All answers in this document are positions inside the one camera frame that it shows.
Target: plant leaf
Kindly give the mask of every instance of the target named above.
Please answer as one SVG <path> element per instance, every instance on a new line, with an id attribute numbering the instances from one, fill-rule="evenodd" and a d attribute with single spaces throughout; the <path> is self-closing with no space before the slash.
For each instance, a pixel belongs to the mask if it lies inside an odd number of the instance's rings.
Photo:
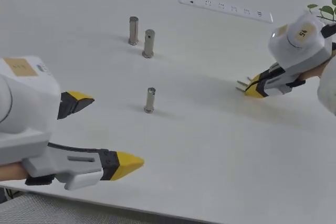
<path id="1" fill-rule="evenodd" d="M 312 8 L 318 7 L 318 5 L 316 5 L 316 4 L 310 4 L 310 5 L 307 5 L 307 7 L 309 9 L 312 9 Z"/>
<path id="2" fill-rule="evenodd" d="M 329 13 L 329 14 L 331 14 L 331 15 L 334 15 L 334 10 L 333 10 L 333 8 L 330 7 L 330 6 L 328 6 L 328 5 L 322 6 L 321 11 L 322 11 L 322 12 L 325 12 L 325 13 Z"/>

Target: metal cylinder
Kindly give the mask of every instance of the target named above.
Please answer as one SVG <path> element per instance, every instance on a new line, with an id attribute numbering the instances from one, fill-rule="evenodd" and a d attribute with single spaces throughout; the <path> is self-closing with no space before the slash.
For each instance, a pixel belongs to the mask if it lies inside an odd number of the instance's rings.
<path id="1" fill-rule="evenodd" d="M 139 19 L 137 17 L 130 17 L 130 38 L 128 43 L 132 46 L 138 44 L 138 23 Z"/>
<path id="2" fill-rule="evenodd" d="M 146 100 L 146 106 L 144 107 L 146 113 L 152 113 L 154 111 L 155 92 L 156 92 L 155 88 L 147 89 L 147 100 Z"/>
<path id="3" fill-rule="evenodd" d="M 155 32 L 152 29 L 146 30 L 145 33 L 145 47 L 142 52 L 142 56 L 145 58 L 152 58 L 154 55 L 153 48 L 154 48 L 154 38 Z"/>

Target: green plant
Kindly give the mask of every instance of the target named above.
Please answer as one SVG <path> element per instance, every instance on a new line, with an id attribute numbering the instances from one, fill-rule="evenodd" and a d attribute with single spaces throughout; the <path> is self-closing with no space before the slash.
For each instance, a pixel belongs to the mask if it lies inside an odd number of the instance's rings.
<path id="1" fill-rule="evenodd" d="M 318 18 L 336 22 L 336 19 L 335 19 L 336 18 L 336 0 L 331 0 L 331 3 L 333 6 L 324 5 L 321 8 L 319 8 L 320 16 L 317 16 Z M 310 4 L 310 5 L 307 5 L 307 7 L 309 9 L 309 12 L 312 14 L 311 10 L 319 6 L 317 4 Z M 331 15 L 332 18 L 325 17 L 324 14 L 329 14 Z"/>

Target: white plastic housing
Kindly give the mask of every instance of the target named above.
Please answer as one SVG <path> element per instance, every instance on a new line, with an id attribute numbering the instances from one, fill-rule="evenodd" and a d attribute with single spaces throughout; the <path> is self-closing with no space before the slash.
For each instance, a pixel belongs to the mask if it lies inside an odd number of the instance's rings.
<path id="1" fill-rule="evenodd" d="M 275 29 L 268 47 L 275 60 L 285 70 L 317 54 L 325 39 L 320 33 L 324 24 L 314 15 L 306 13 L 296 22 Z"/>

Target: human hand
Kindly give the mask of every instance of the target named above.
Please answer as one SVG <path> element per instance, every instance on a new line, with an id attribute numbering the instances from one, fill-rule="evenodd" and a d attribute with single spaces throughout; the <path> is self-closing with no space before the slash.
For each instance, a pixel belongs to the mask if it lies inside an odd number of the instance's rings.
<path id="1" fill-rule="evenodd" d="M 26 179 L 28 173 L 21 163 L 13 163 L 0 166 L 0 181 Z"/>
<path id="2" fill-rule="evenodd" d="M 299 76 L 299 79 L 300 80 L 307 80 L 309 78 L 312 78 L 312 77 L 321 77 L 323 71 L 324 71 L 324 68 L 326 67 L 326 65 L 329 63 L 329 61 L 336 55 L 336 50 L 334 50 L 331 54 L 331 57 L 329 60 L 327 60 L 325 63 L 322 63 L 321 65 L 313 68 L 313 69 L 310 69 L 304 73 L 302 73 L 300 76 Z"/>

